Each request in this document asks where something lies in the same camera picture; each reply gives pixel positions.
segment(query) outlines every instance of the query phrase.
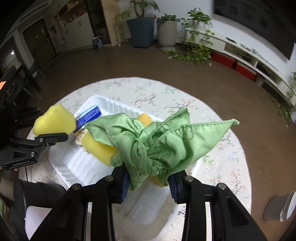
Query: white tv cabinet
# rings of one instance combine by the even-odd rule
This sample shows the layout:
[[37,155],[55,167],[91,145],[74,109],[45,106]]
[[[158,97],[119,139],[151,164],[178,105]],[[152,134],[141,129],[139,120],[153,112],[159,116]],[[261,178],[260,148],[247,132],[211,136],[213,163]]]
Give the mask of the white tv cabinet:
[[[190,37],[191,28],[186,29],[187,38]],[[289,86],[289,81],[278,69],[268,63],[266,60],[262,59],[259,55],[254,54],[251,50],[246,49],[243,44],[236,43],[228,40],[225,36],[215,33],[215,35],[209,34],[209,39],[204,38],[205,32],[200,31],[200,36],[196,37],[196,42],[200,39],[206,44],[206,46],[221,52],[223,54],[229,55],[232,58],[242,62],[243,64],[249,66],[257,73],[265,78],[265,82],[271,86],[277,93],[281,95],[284,99],[290,98],[289,92],[291,88]],[[293,97],[290,100],[293,106],[296,105],[296,93],[294,92]]]

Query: red box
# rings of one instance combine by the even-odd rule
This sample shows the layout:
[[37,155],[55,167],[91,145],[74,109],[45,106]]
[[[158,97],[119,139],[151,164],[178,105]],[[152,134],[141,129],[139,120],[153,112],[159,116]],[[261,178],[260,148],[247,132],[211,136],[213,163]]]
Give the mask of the red box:
[[251,69],[243,63],[237,62],[237,64],[235,65],[235,70],[241,73],[242,75],[246,76],[250,80],[254,80],[256,78],[256,71],[254,71],[253,69]]
[[236,61],[234,58],[232,58],[230,56],[227,56],[225,54],[216,52],[216,51],[214,51],[212,53],[212,59],[219,62],[219,63],[221,63],[221,64],[226,65],[229,68],[232,68],[235,61]]

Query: dining table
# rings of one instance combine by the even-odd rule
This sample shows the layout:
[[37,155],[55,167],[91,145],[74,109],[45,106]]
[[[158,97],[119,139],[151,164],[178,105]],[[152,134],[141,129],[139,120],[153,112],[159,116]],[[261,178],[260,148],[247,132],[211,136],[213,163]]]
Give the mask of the dining table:
[[[107,97],[161,119],[165,119],[179,109],[186,107],[190,113],[190,123],[222,120],[214,110],[198,98],[161,81],[140,77],[101,80],[73,91],[58,101],[57,104],[62,104],[74,114],[93,95]],[[31,131],[28,139],[34,139],[34,137],[35,135]],[[47,147],[41,153],[38,163],[27,166],[28,180],[30,182],[57,183],[68,189],[49,162],[49,148]],[[252,185],[249,169],[240,141],[231,129],[208,154],[197,160],[197,164],[198,169],[194,178],[201,183],[213,186],[220,182],[225,183],[246,210],[251,213]],[[24,167],[20,169],[19,177],[26,180]],[[206,205],[206,209],[208,239],[212,235],[209,205]],[[181,240],[185,211],[186,205],[179,204],[178,212],[171,220],[168,228],[159,237],[159,241]],[[115,237],[117,241],[133,240],[117,231],[116,227]]]

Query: television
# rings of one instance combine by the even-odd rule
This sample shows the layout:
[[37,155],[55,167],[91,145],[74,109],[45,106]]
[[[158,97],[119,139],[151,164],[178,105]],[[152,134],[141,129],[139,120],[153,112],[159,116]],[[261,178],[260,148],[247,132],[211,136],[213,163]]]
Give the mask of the television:
[[294,40],[262,0],[215,0],[214,13],[253,30],[290,59]]

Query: blue gripper pad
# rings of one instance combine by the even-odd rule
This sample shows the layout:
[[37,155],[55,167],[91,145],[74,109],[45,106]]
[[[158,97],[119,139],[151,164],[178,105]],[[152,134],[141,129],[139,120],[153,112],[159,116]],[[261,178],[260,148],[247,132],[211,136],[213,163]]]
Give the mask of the blue gripper pad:
[[123,203],[123,201],[126,199],[126,196],[128,194],[128,187],[130,183],[130,178],[128,171],[124,173],[123,181],[122,181],[122,187],[121,187],[121,196],[120,201]]
[[78,131],[81,127],[84,126],[85,123],[93,121],[101,116],[101,110],[97,105],[94,105],[88,108],[86,111],[83,111],[77,118],[76,118],[76,131]]
[[175,202],[177,202],[178,200],[178,190],[177,190],[177,184],[174,178],[174,175],[170,175],[168,178],[168,184],[170,186],[170,193],[172,195],[172,198],[175,200]]

